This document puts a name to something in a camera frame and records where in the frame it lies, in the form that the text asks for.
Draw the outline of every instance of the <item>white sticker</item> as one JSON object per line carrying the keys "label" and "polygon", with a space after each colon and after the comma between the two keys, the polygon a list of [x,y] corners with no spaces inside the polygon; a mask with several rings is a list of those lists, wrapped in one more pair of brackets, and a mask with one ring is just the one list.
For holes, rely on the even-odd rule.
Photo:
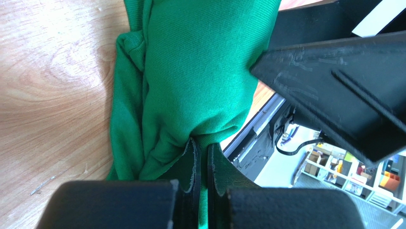
{"label": "white sticker", "polygon": [[406,0],[382,0],[353,30],[360,37],[377,35],[406,9]]}

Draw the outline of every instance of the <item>green t-shirt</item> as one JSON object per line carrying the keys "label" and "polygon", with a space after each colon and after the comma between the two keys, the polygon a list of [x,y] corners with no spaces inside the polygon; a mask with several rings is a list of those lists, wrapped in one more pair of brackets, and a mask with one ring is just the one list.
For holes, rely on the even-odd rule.
{"label": "green t-shirt", "polygon": [[[117,39],[109,180],[154,180],[189,137],[207,147],[234,134],[251,107],[249,67],[266,49],[280,0],[125,0]],[[206,178],[207,166],[202,166]],[[200,226],[207,223],[202,180]]]}

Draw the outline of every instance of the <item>wood grain surface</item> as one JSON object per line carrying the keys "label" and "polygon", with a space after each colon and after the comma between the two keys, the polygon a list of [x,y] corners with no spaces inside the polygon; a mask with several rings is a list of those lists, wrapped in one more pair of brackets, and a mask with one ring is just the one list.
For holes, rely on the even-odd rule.
{"label": "wood grain surface", "polygon": [[[109,172],[115,40],[129,25],[122,0],[0,5],[0,228],[33,228],[62,183]],[[248,119],[272,94],[259,83]]]}

